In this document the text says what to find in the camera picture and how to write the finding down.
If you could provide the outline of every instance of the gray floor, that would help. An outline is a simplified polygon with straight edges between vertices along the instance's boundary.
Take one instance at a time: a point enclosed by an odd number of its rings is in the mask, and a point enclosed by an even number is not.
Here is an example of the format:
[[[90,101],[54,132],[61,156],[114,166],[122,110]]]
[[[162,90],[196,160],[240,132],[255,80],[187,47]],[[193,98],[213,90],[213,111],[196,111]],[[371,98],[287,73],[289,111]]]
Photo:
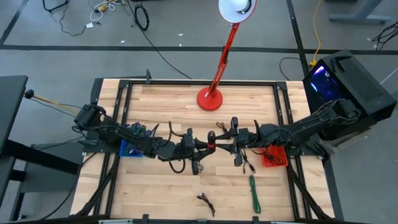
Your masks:
[[[22,0],[0,0],[0,34],[6,29]],[[63,0],[47,0],[49,7]],[[317,48],[312,16],[317,0],[293,1],[298,26],[306,49]],[[352,13],[364,4],[323,1],[317,16],[317,28],[323,49],[372,50],[372,39],[385,25],[352,25],[331,23],[330,13]],[[150,14],[148,38],[156,46],[221,47],[229,28],[219,15],[214,0],[162,0],[144,3]],[[375,14],[398,19],[398,3],[384,0]],[[65,30],[81,31],[89,23],[91,8],[86,1],[72,0],[63,20]],[[122,7],[106,11],[101,25],[87,29],[83,35],[70,37],[60,31],[57,22],[62,11],[51,16],[42,9],[41,1],[30,0],[16,22],[6,45],[73,45],[73,46],[150,46]],[[296,49],[296,42],[285,1],[259,1],[255,14],[242,24],[234,46]],[[398,38],[384,50],[398,50]],[[162,52],[174,66],[192,78],[212,78],[220,52]],[[297,54],[231,52],[225,79],[283,80],[278,63],[283,57]],[[398,67],[398,55],[358,55],[358,60],[381,81]],[[51,51],[0,50],[0,75],[27,75],[27,87],[36,94],[62,103],[83,105],[88,102],[94,78],[143,75],[149,68],[154,78],[183,78],[170,68],[156,52],[120,51]],[[291,80],[301,80],[303,72],[298,60],[282,64]],[[384,83],[393,93],[398,90],[398,77]],[[70,131],[72,118],[23,100],[11,139],[24,144],[63,142],[75,137]],[[397,113],[375,126],[363,141],[332,157],[343,213],[348,221],[395,223],[398,184],[396,133]],[[7,202],[12,200],[17,183],[10,183]],[[51,212],[67,192],[31,193],[22,213],[38,219]],[[9,203],[0,209],[0,222],[8,220]],[[69,200],[53,217],[68,215]]]

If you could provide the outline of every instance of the computer case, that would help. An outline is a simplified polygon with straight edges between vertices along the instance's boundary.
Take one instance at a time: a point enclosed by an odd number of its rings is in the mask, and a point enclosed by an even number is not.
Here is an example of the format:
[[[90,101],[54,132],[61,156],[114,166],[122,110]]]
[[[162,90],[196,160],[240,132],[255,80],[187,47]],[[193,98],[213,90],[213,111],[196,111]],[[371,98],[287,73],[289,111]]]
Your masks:
[[[367,130],[389,118],[397,104],[388,92],[348,50],[322,58],[303,80],[311,113],[330,100],[350,99],[362,111],[350,126],[334,125],[319,132],[324,140],[334,140]]]

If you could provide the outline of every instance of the wooden table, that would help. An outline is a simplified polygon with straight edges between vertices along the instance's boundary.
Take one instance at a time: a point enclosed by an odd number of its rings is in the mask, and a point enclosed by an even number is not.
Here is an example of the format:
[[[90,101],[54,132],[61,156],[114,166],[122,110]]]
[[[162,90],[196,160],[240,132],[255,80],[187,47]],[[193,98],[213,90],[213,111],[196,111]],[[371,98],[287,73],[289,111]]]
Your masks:
[[[118,79],[104,79],[99,95],[98,105],[110,116],[118,83]],[[294,121],[308,116],[310,112],[302,82],[287,82],[287,87]],[[278,122],[275,98],[269,86],[220,86],[224,102],[214,112],[199,109],[196,95],[202,88],[198,85],[134,85],[127,124],[139,121],[152,129],[160,123],[156,134],[167,139],[167,123],[171,121],[176,133],[193,128],[193,135],[206,141],[209,130],[214,130],[217,135],[222,133],[216,122],[224,122],[229,128],[233,116],[238,117],[240,128],[248,127],[252,132],[255,131],[254,119],[259,124]],[[282,108],[285,108],[282,95],[280,98]],[[172,141],[179,142],[180,139],[173,136]],[[234,166],[234,157],[218,149],[202,160],[205,169],[200,175],[192,175],[190,161],[182,174],[174,174],[168,163],[157,159],[122,157],[111,218],[141,218],[142,214],[149,214],[151,219],[252,220],[253,216],[259,216],[260,220],[294,220],[285,167],[265,168],[260,156],[250,150],[247,154],[257,170],[254,176],[262,208],[259,215],[252,208],[250,170],[246,166],[244,175],[242,167]],[[103,156],[95,155],[82,168],[71,214],[79,211],[97,188]],[[176,169],[181,166],[181,162],[173,164]],[[302,156],[302,164],[308,191],[324,212],[333,217],[322,161],[315,156]],[[206,193],[215,206],[214,218],[207,204],[196,198],[201,192]],[[297,188],[296,192],[300,215],[304,217],[302,197]],[[107,194],[106,189],[100,213],[104,212]]]

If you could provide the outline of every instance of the yellow cable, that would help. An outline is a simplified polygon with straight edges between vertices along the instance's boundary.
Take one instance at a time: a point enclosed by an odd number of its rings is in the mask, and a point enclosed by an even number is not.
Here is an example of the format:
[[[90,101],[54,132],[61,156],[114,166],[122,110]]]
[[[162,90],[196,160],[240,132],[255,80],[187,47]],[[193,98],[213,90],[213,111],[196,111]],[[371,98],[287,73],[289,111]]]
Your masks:
[[[61,104],[59,104],[59,103],[57,103],[57,102],[55,102],[55,101],[48,100],[48,99],[46,99],[46,98],[42,98],[41,96],[36,96],[36,95],[34,95],[33,98],[38,99],[38,100],[41,100],[41,101],[44,101],[44,102],[46,102],[46,103],[51,103],[51,104],[57,105],[57,106],[63,108],[64,110],[69,111],[69,112],[71,112],[71,113],[74,114],[74,115],[77,115],[76,112],[72,111],[71,109],[67,108],[66,106],[63,106],[63,105],[61,105]]]
[[[313,19],[312,19],[313,31],[315,32],[315,37],[317,38],[317,41],[318,41],[318,49],[315,52],[315,54],[313,55],[313,60],[310,63],[310,66],[312,66],[312,67],[314,67],[317,64],[317,54],[318,54],[318,51],[321,49],[321,41],[318,37],[317,27],[315,26],[315,18],[317,16],[318,9],[319,9],[319,6],[321,5],[321,2],[322,2],[322,0],[319,0],[317,8],[315,9],[315,12],[313,14]]]

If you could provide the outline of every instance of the lamp base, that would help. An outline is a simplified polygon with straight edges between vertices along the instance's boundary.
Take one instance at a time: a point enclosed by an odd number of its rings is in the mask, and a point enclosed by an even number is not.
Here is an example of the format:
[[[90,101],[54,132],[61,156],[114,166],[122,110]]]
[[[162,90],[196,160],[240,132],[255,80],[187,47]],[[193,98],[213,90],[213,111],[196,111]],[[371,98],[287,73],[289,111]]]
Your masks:
[[[215,94],[208,95],[209,88],[203,88],[199,91],[197,96],[197,102],[201,109],[205,111],[215,111],[220,108],[223,103],[223,95],[219,90],[216,90]]]

